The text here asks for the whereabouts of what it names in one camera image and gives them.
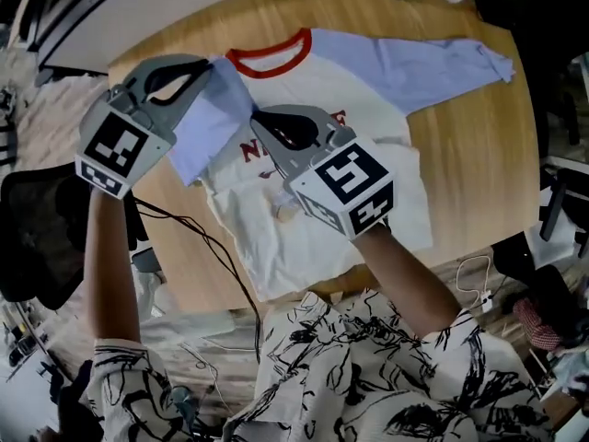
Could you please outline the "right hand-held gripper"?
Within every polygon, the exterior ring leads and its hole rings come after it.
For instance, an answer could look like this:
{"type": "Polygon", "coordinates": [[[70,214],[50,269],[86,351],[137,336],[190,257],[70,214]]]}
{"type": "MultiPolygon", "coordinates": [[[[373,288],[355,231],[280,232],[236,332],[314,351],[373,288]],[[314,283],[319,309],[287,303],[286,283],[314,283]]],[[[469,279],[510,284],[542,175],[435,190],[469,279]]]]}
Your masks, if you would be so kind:
{"type": "Polygon", "coordinates": [[[378,146],[326,111],[275,105],[256,110],[250,127],[274,163],[289,174],[284,188],[304,212],[347,239],[359,237],[393,209],[393,173],[378,146]]]}

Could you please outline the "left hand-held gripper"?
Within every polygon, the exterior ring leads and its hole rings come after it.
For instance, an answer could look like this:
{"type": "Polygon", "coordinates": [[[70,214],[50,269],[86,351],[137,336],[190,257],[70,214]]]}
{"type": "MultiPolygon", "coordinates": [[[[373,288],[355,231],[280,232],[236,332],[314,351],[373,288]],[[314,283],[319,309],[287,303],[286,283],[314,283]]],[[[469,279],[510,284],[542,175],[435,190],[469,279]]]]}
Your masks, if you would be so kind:
{"type": "Polygon", "coordinates": [[[206,87],[212,69],[208,59],[185,53],[140,62],[83,117],[76,174],[122,199],[176,143],[173,130],[206,87]],[[178,80],[172,91],[170,85],[178,80]]]}

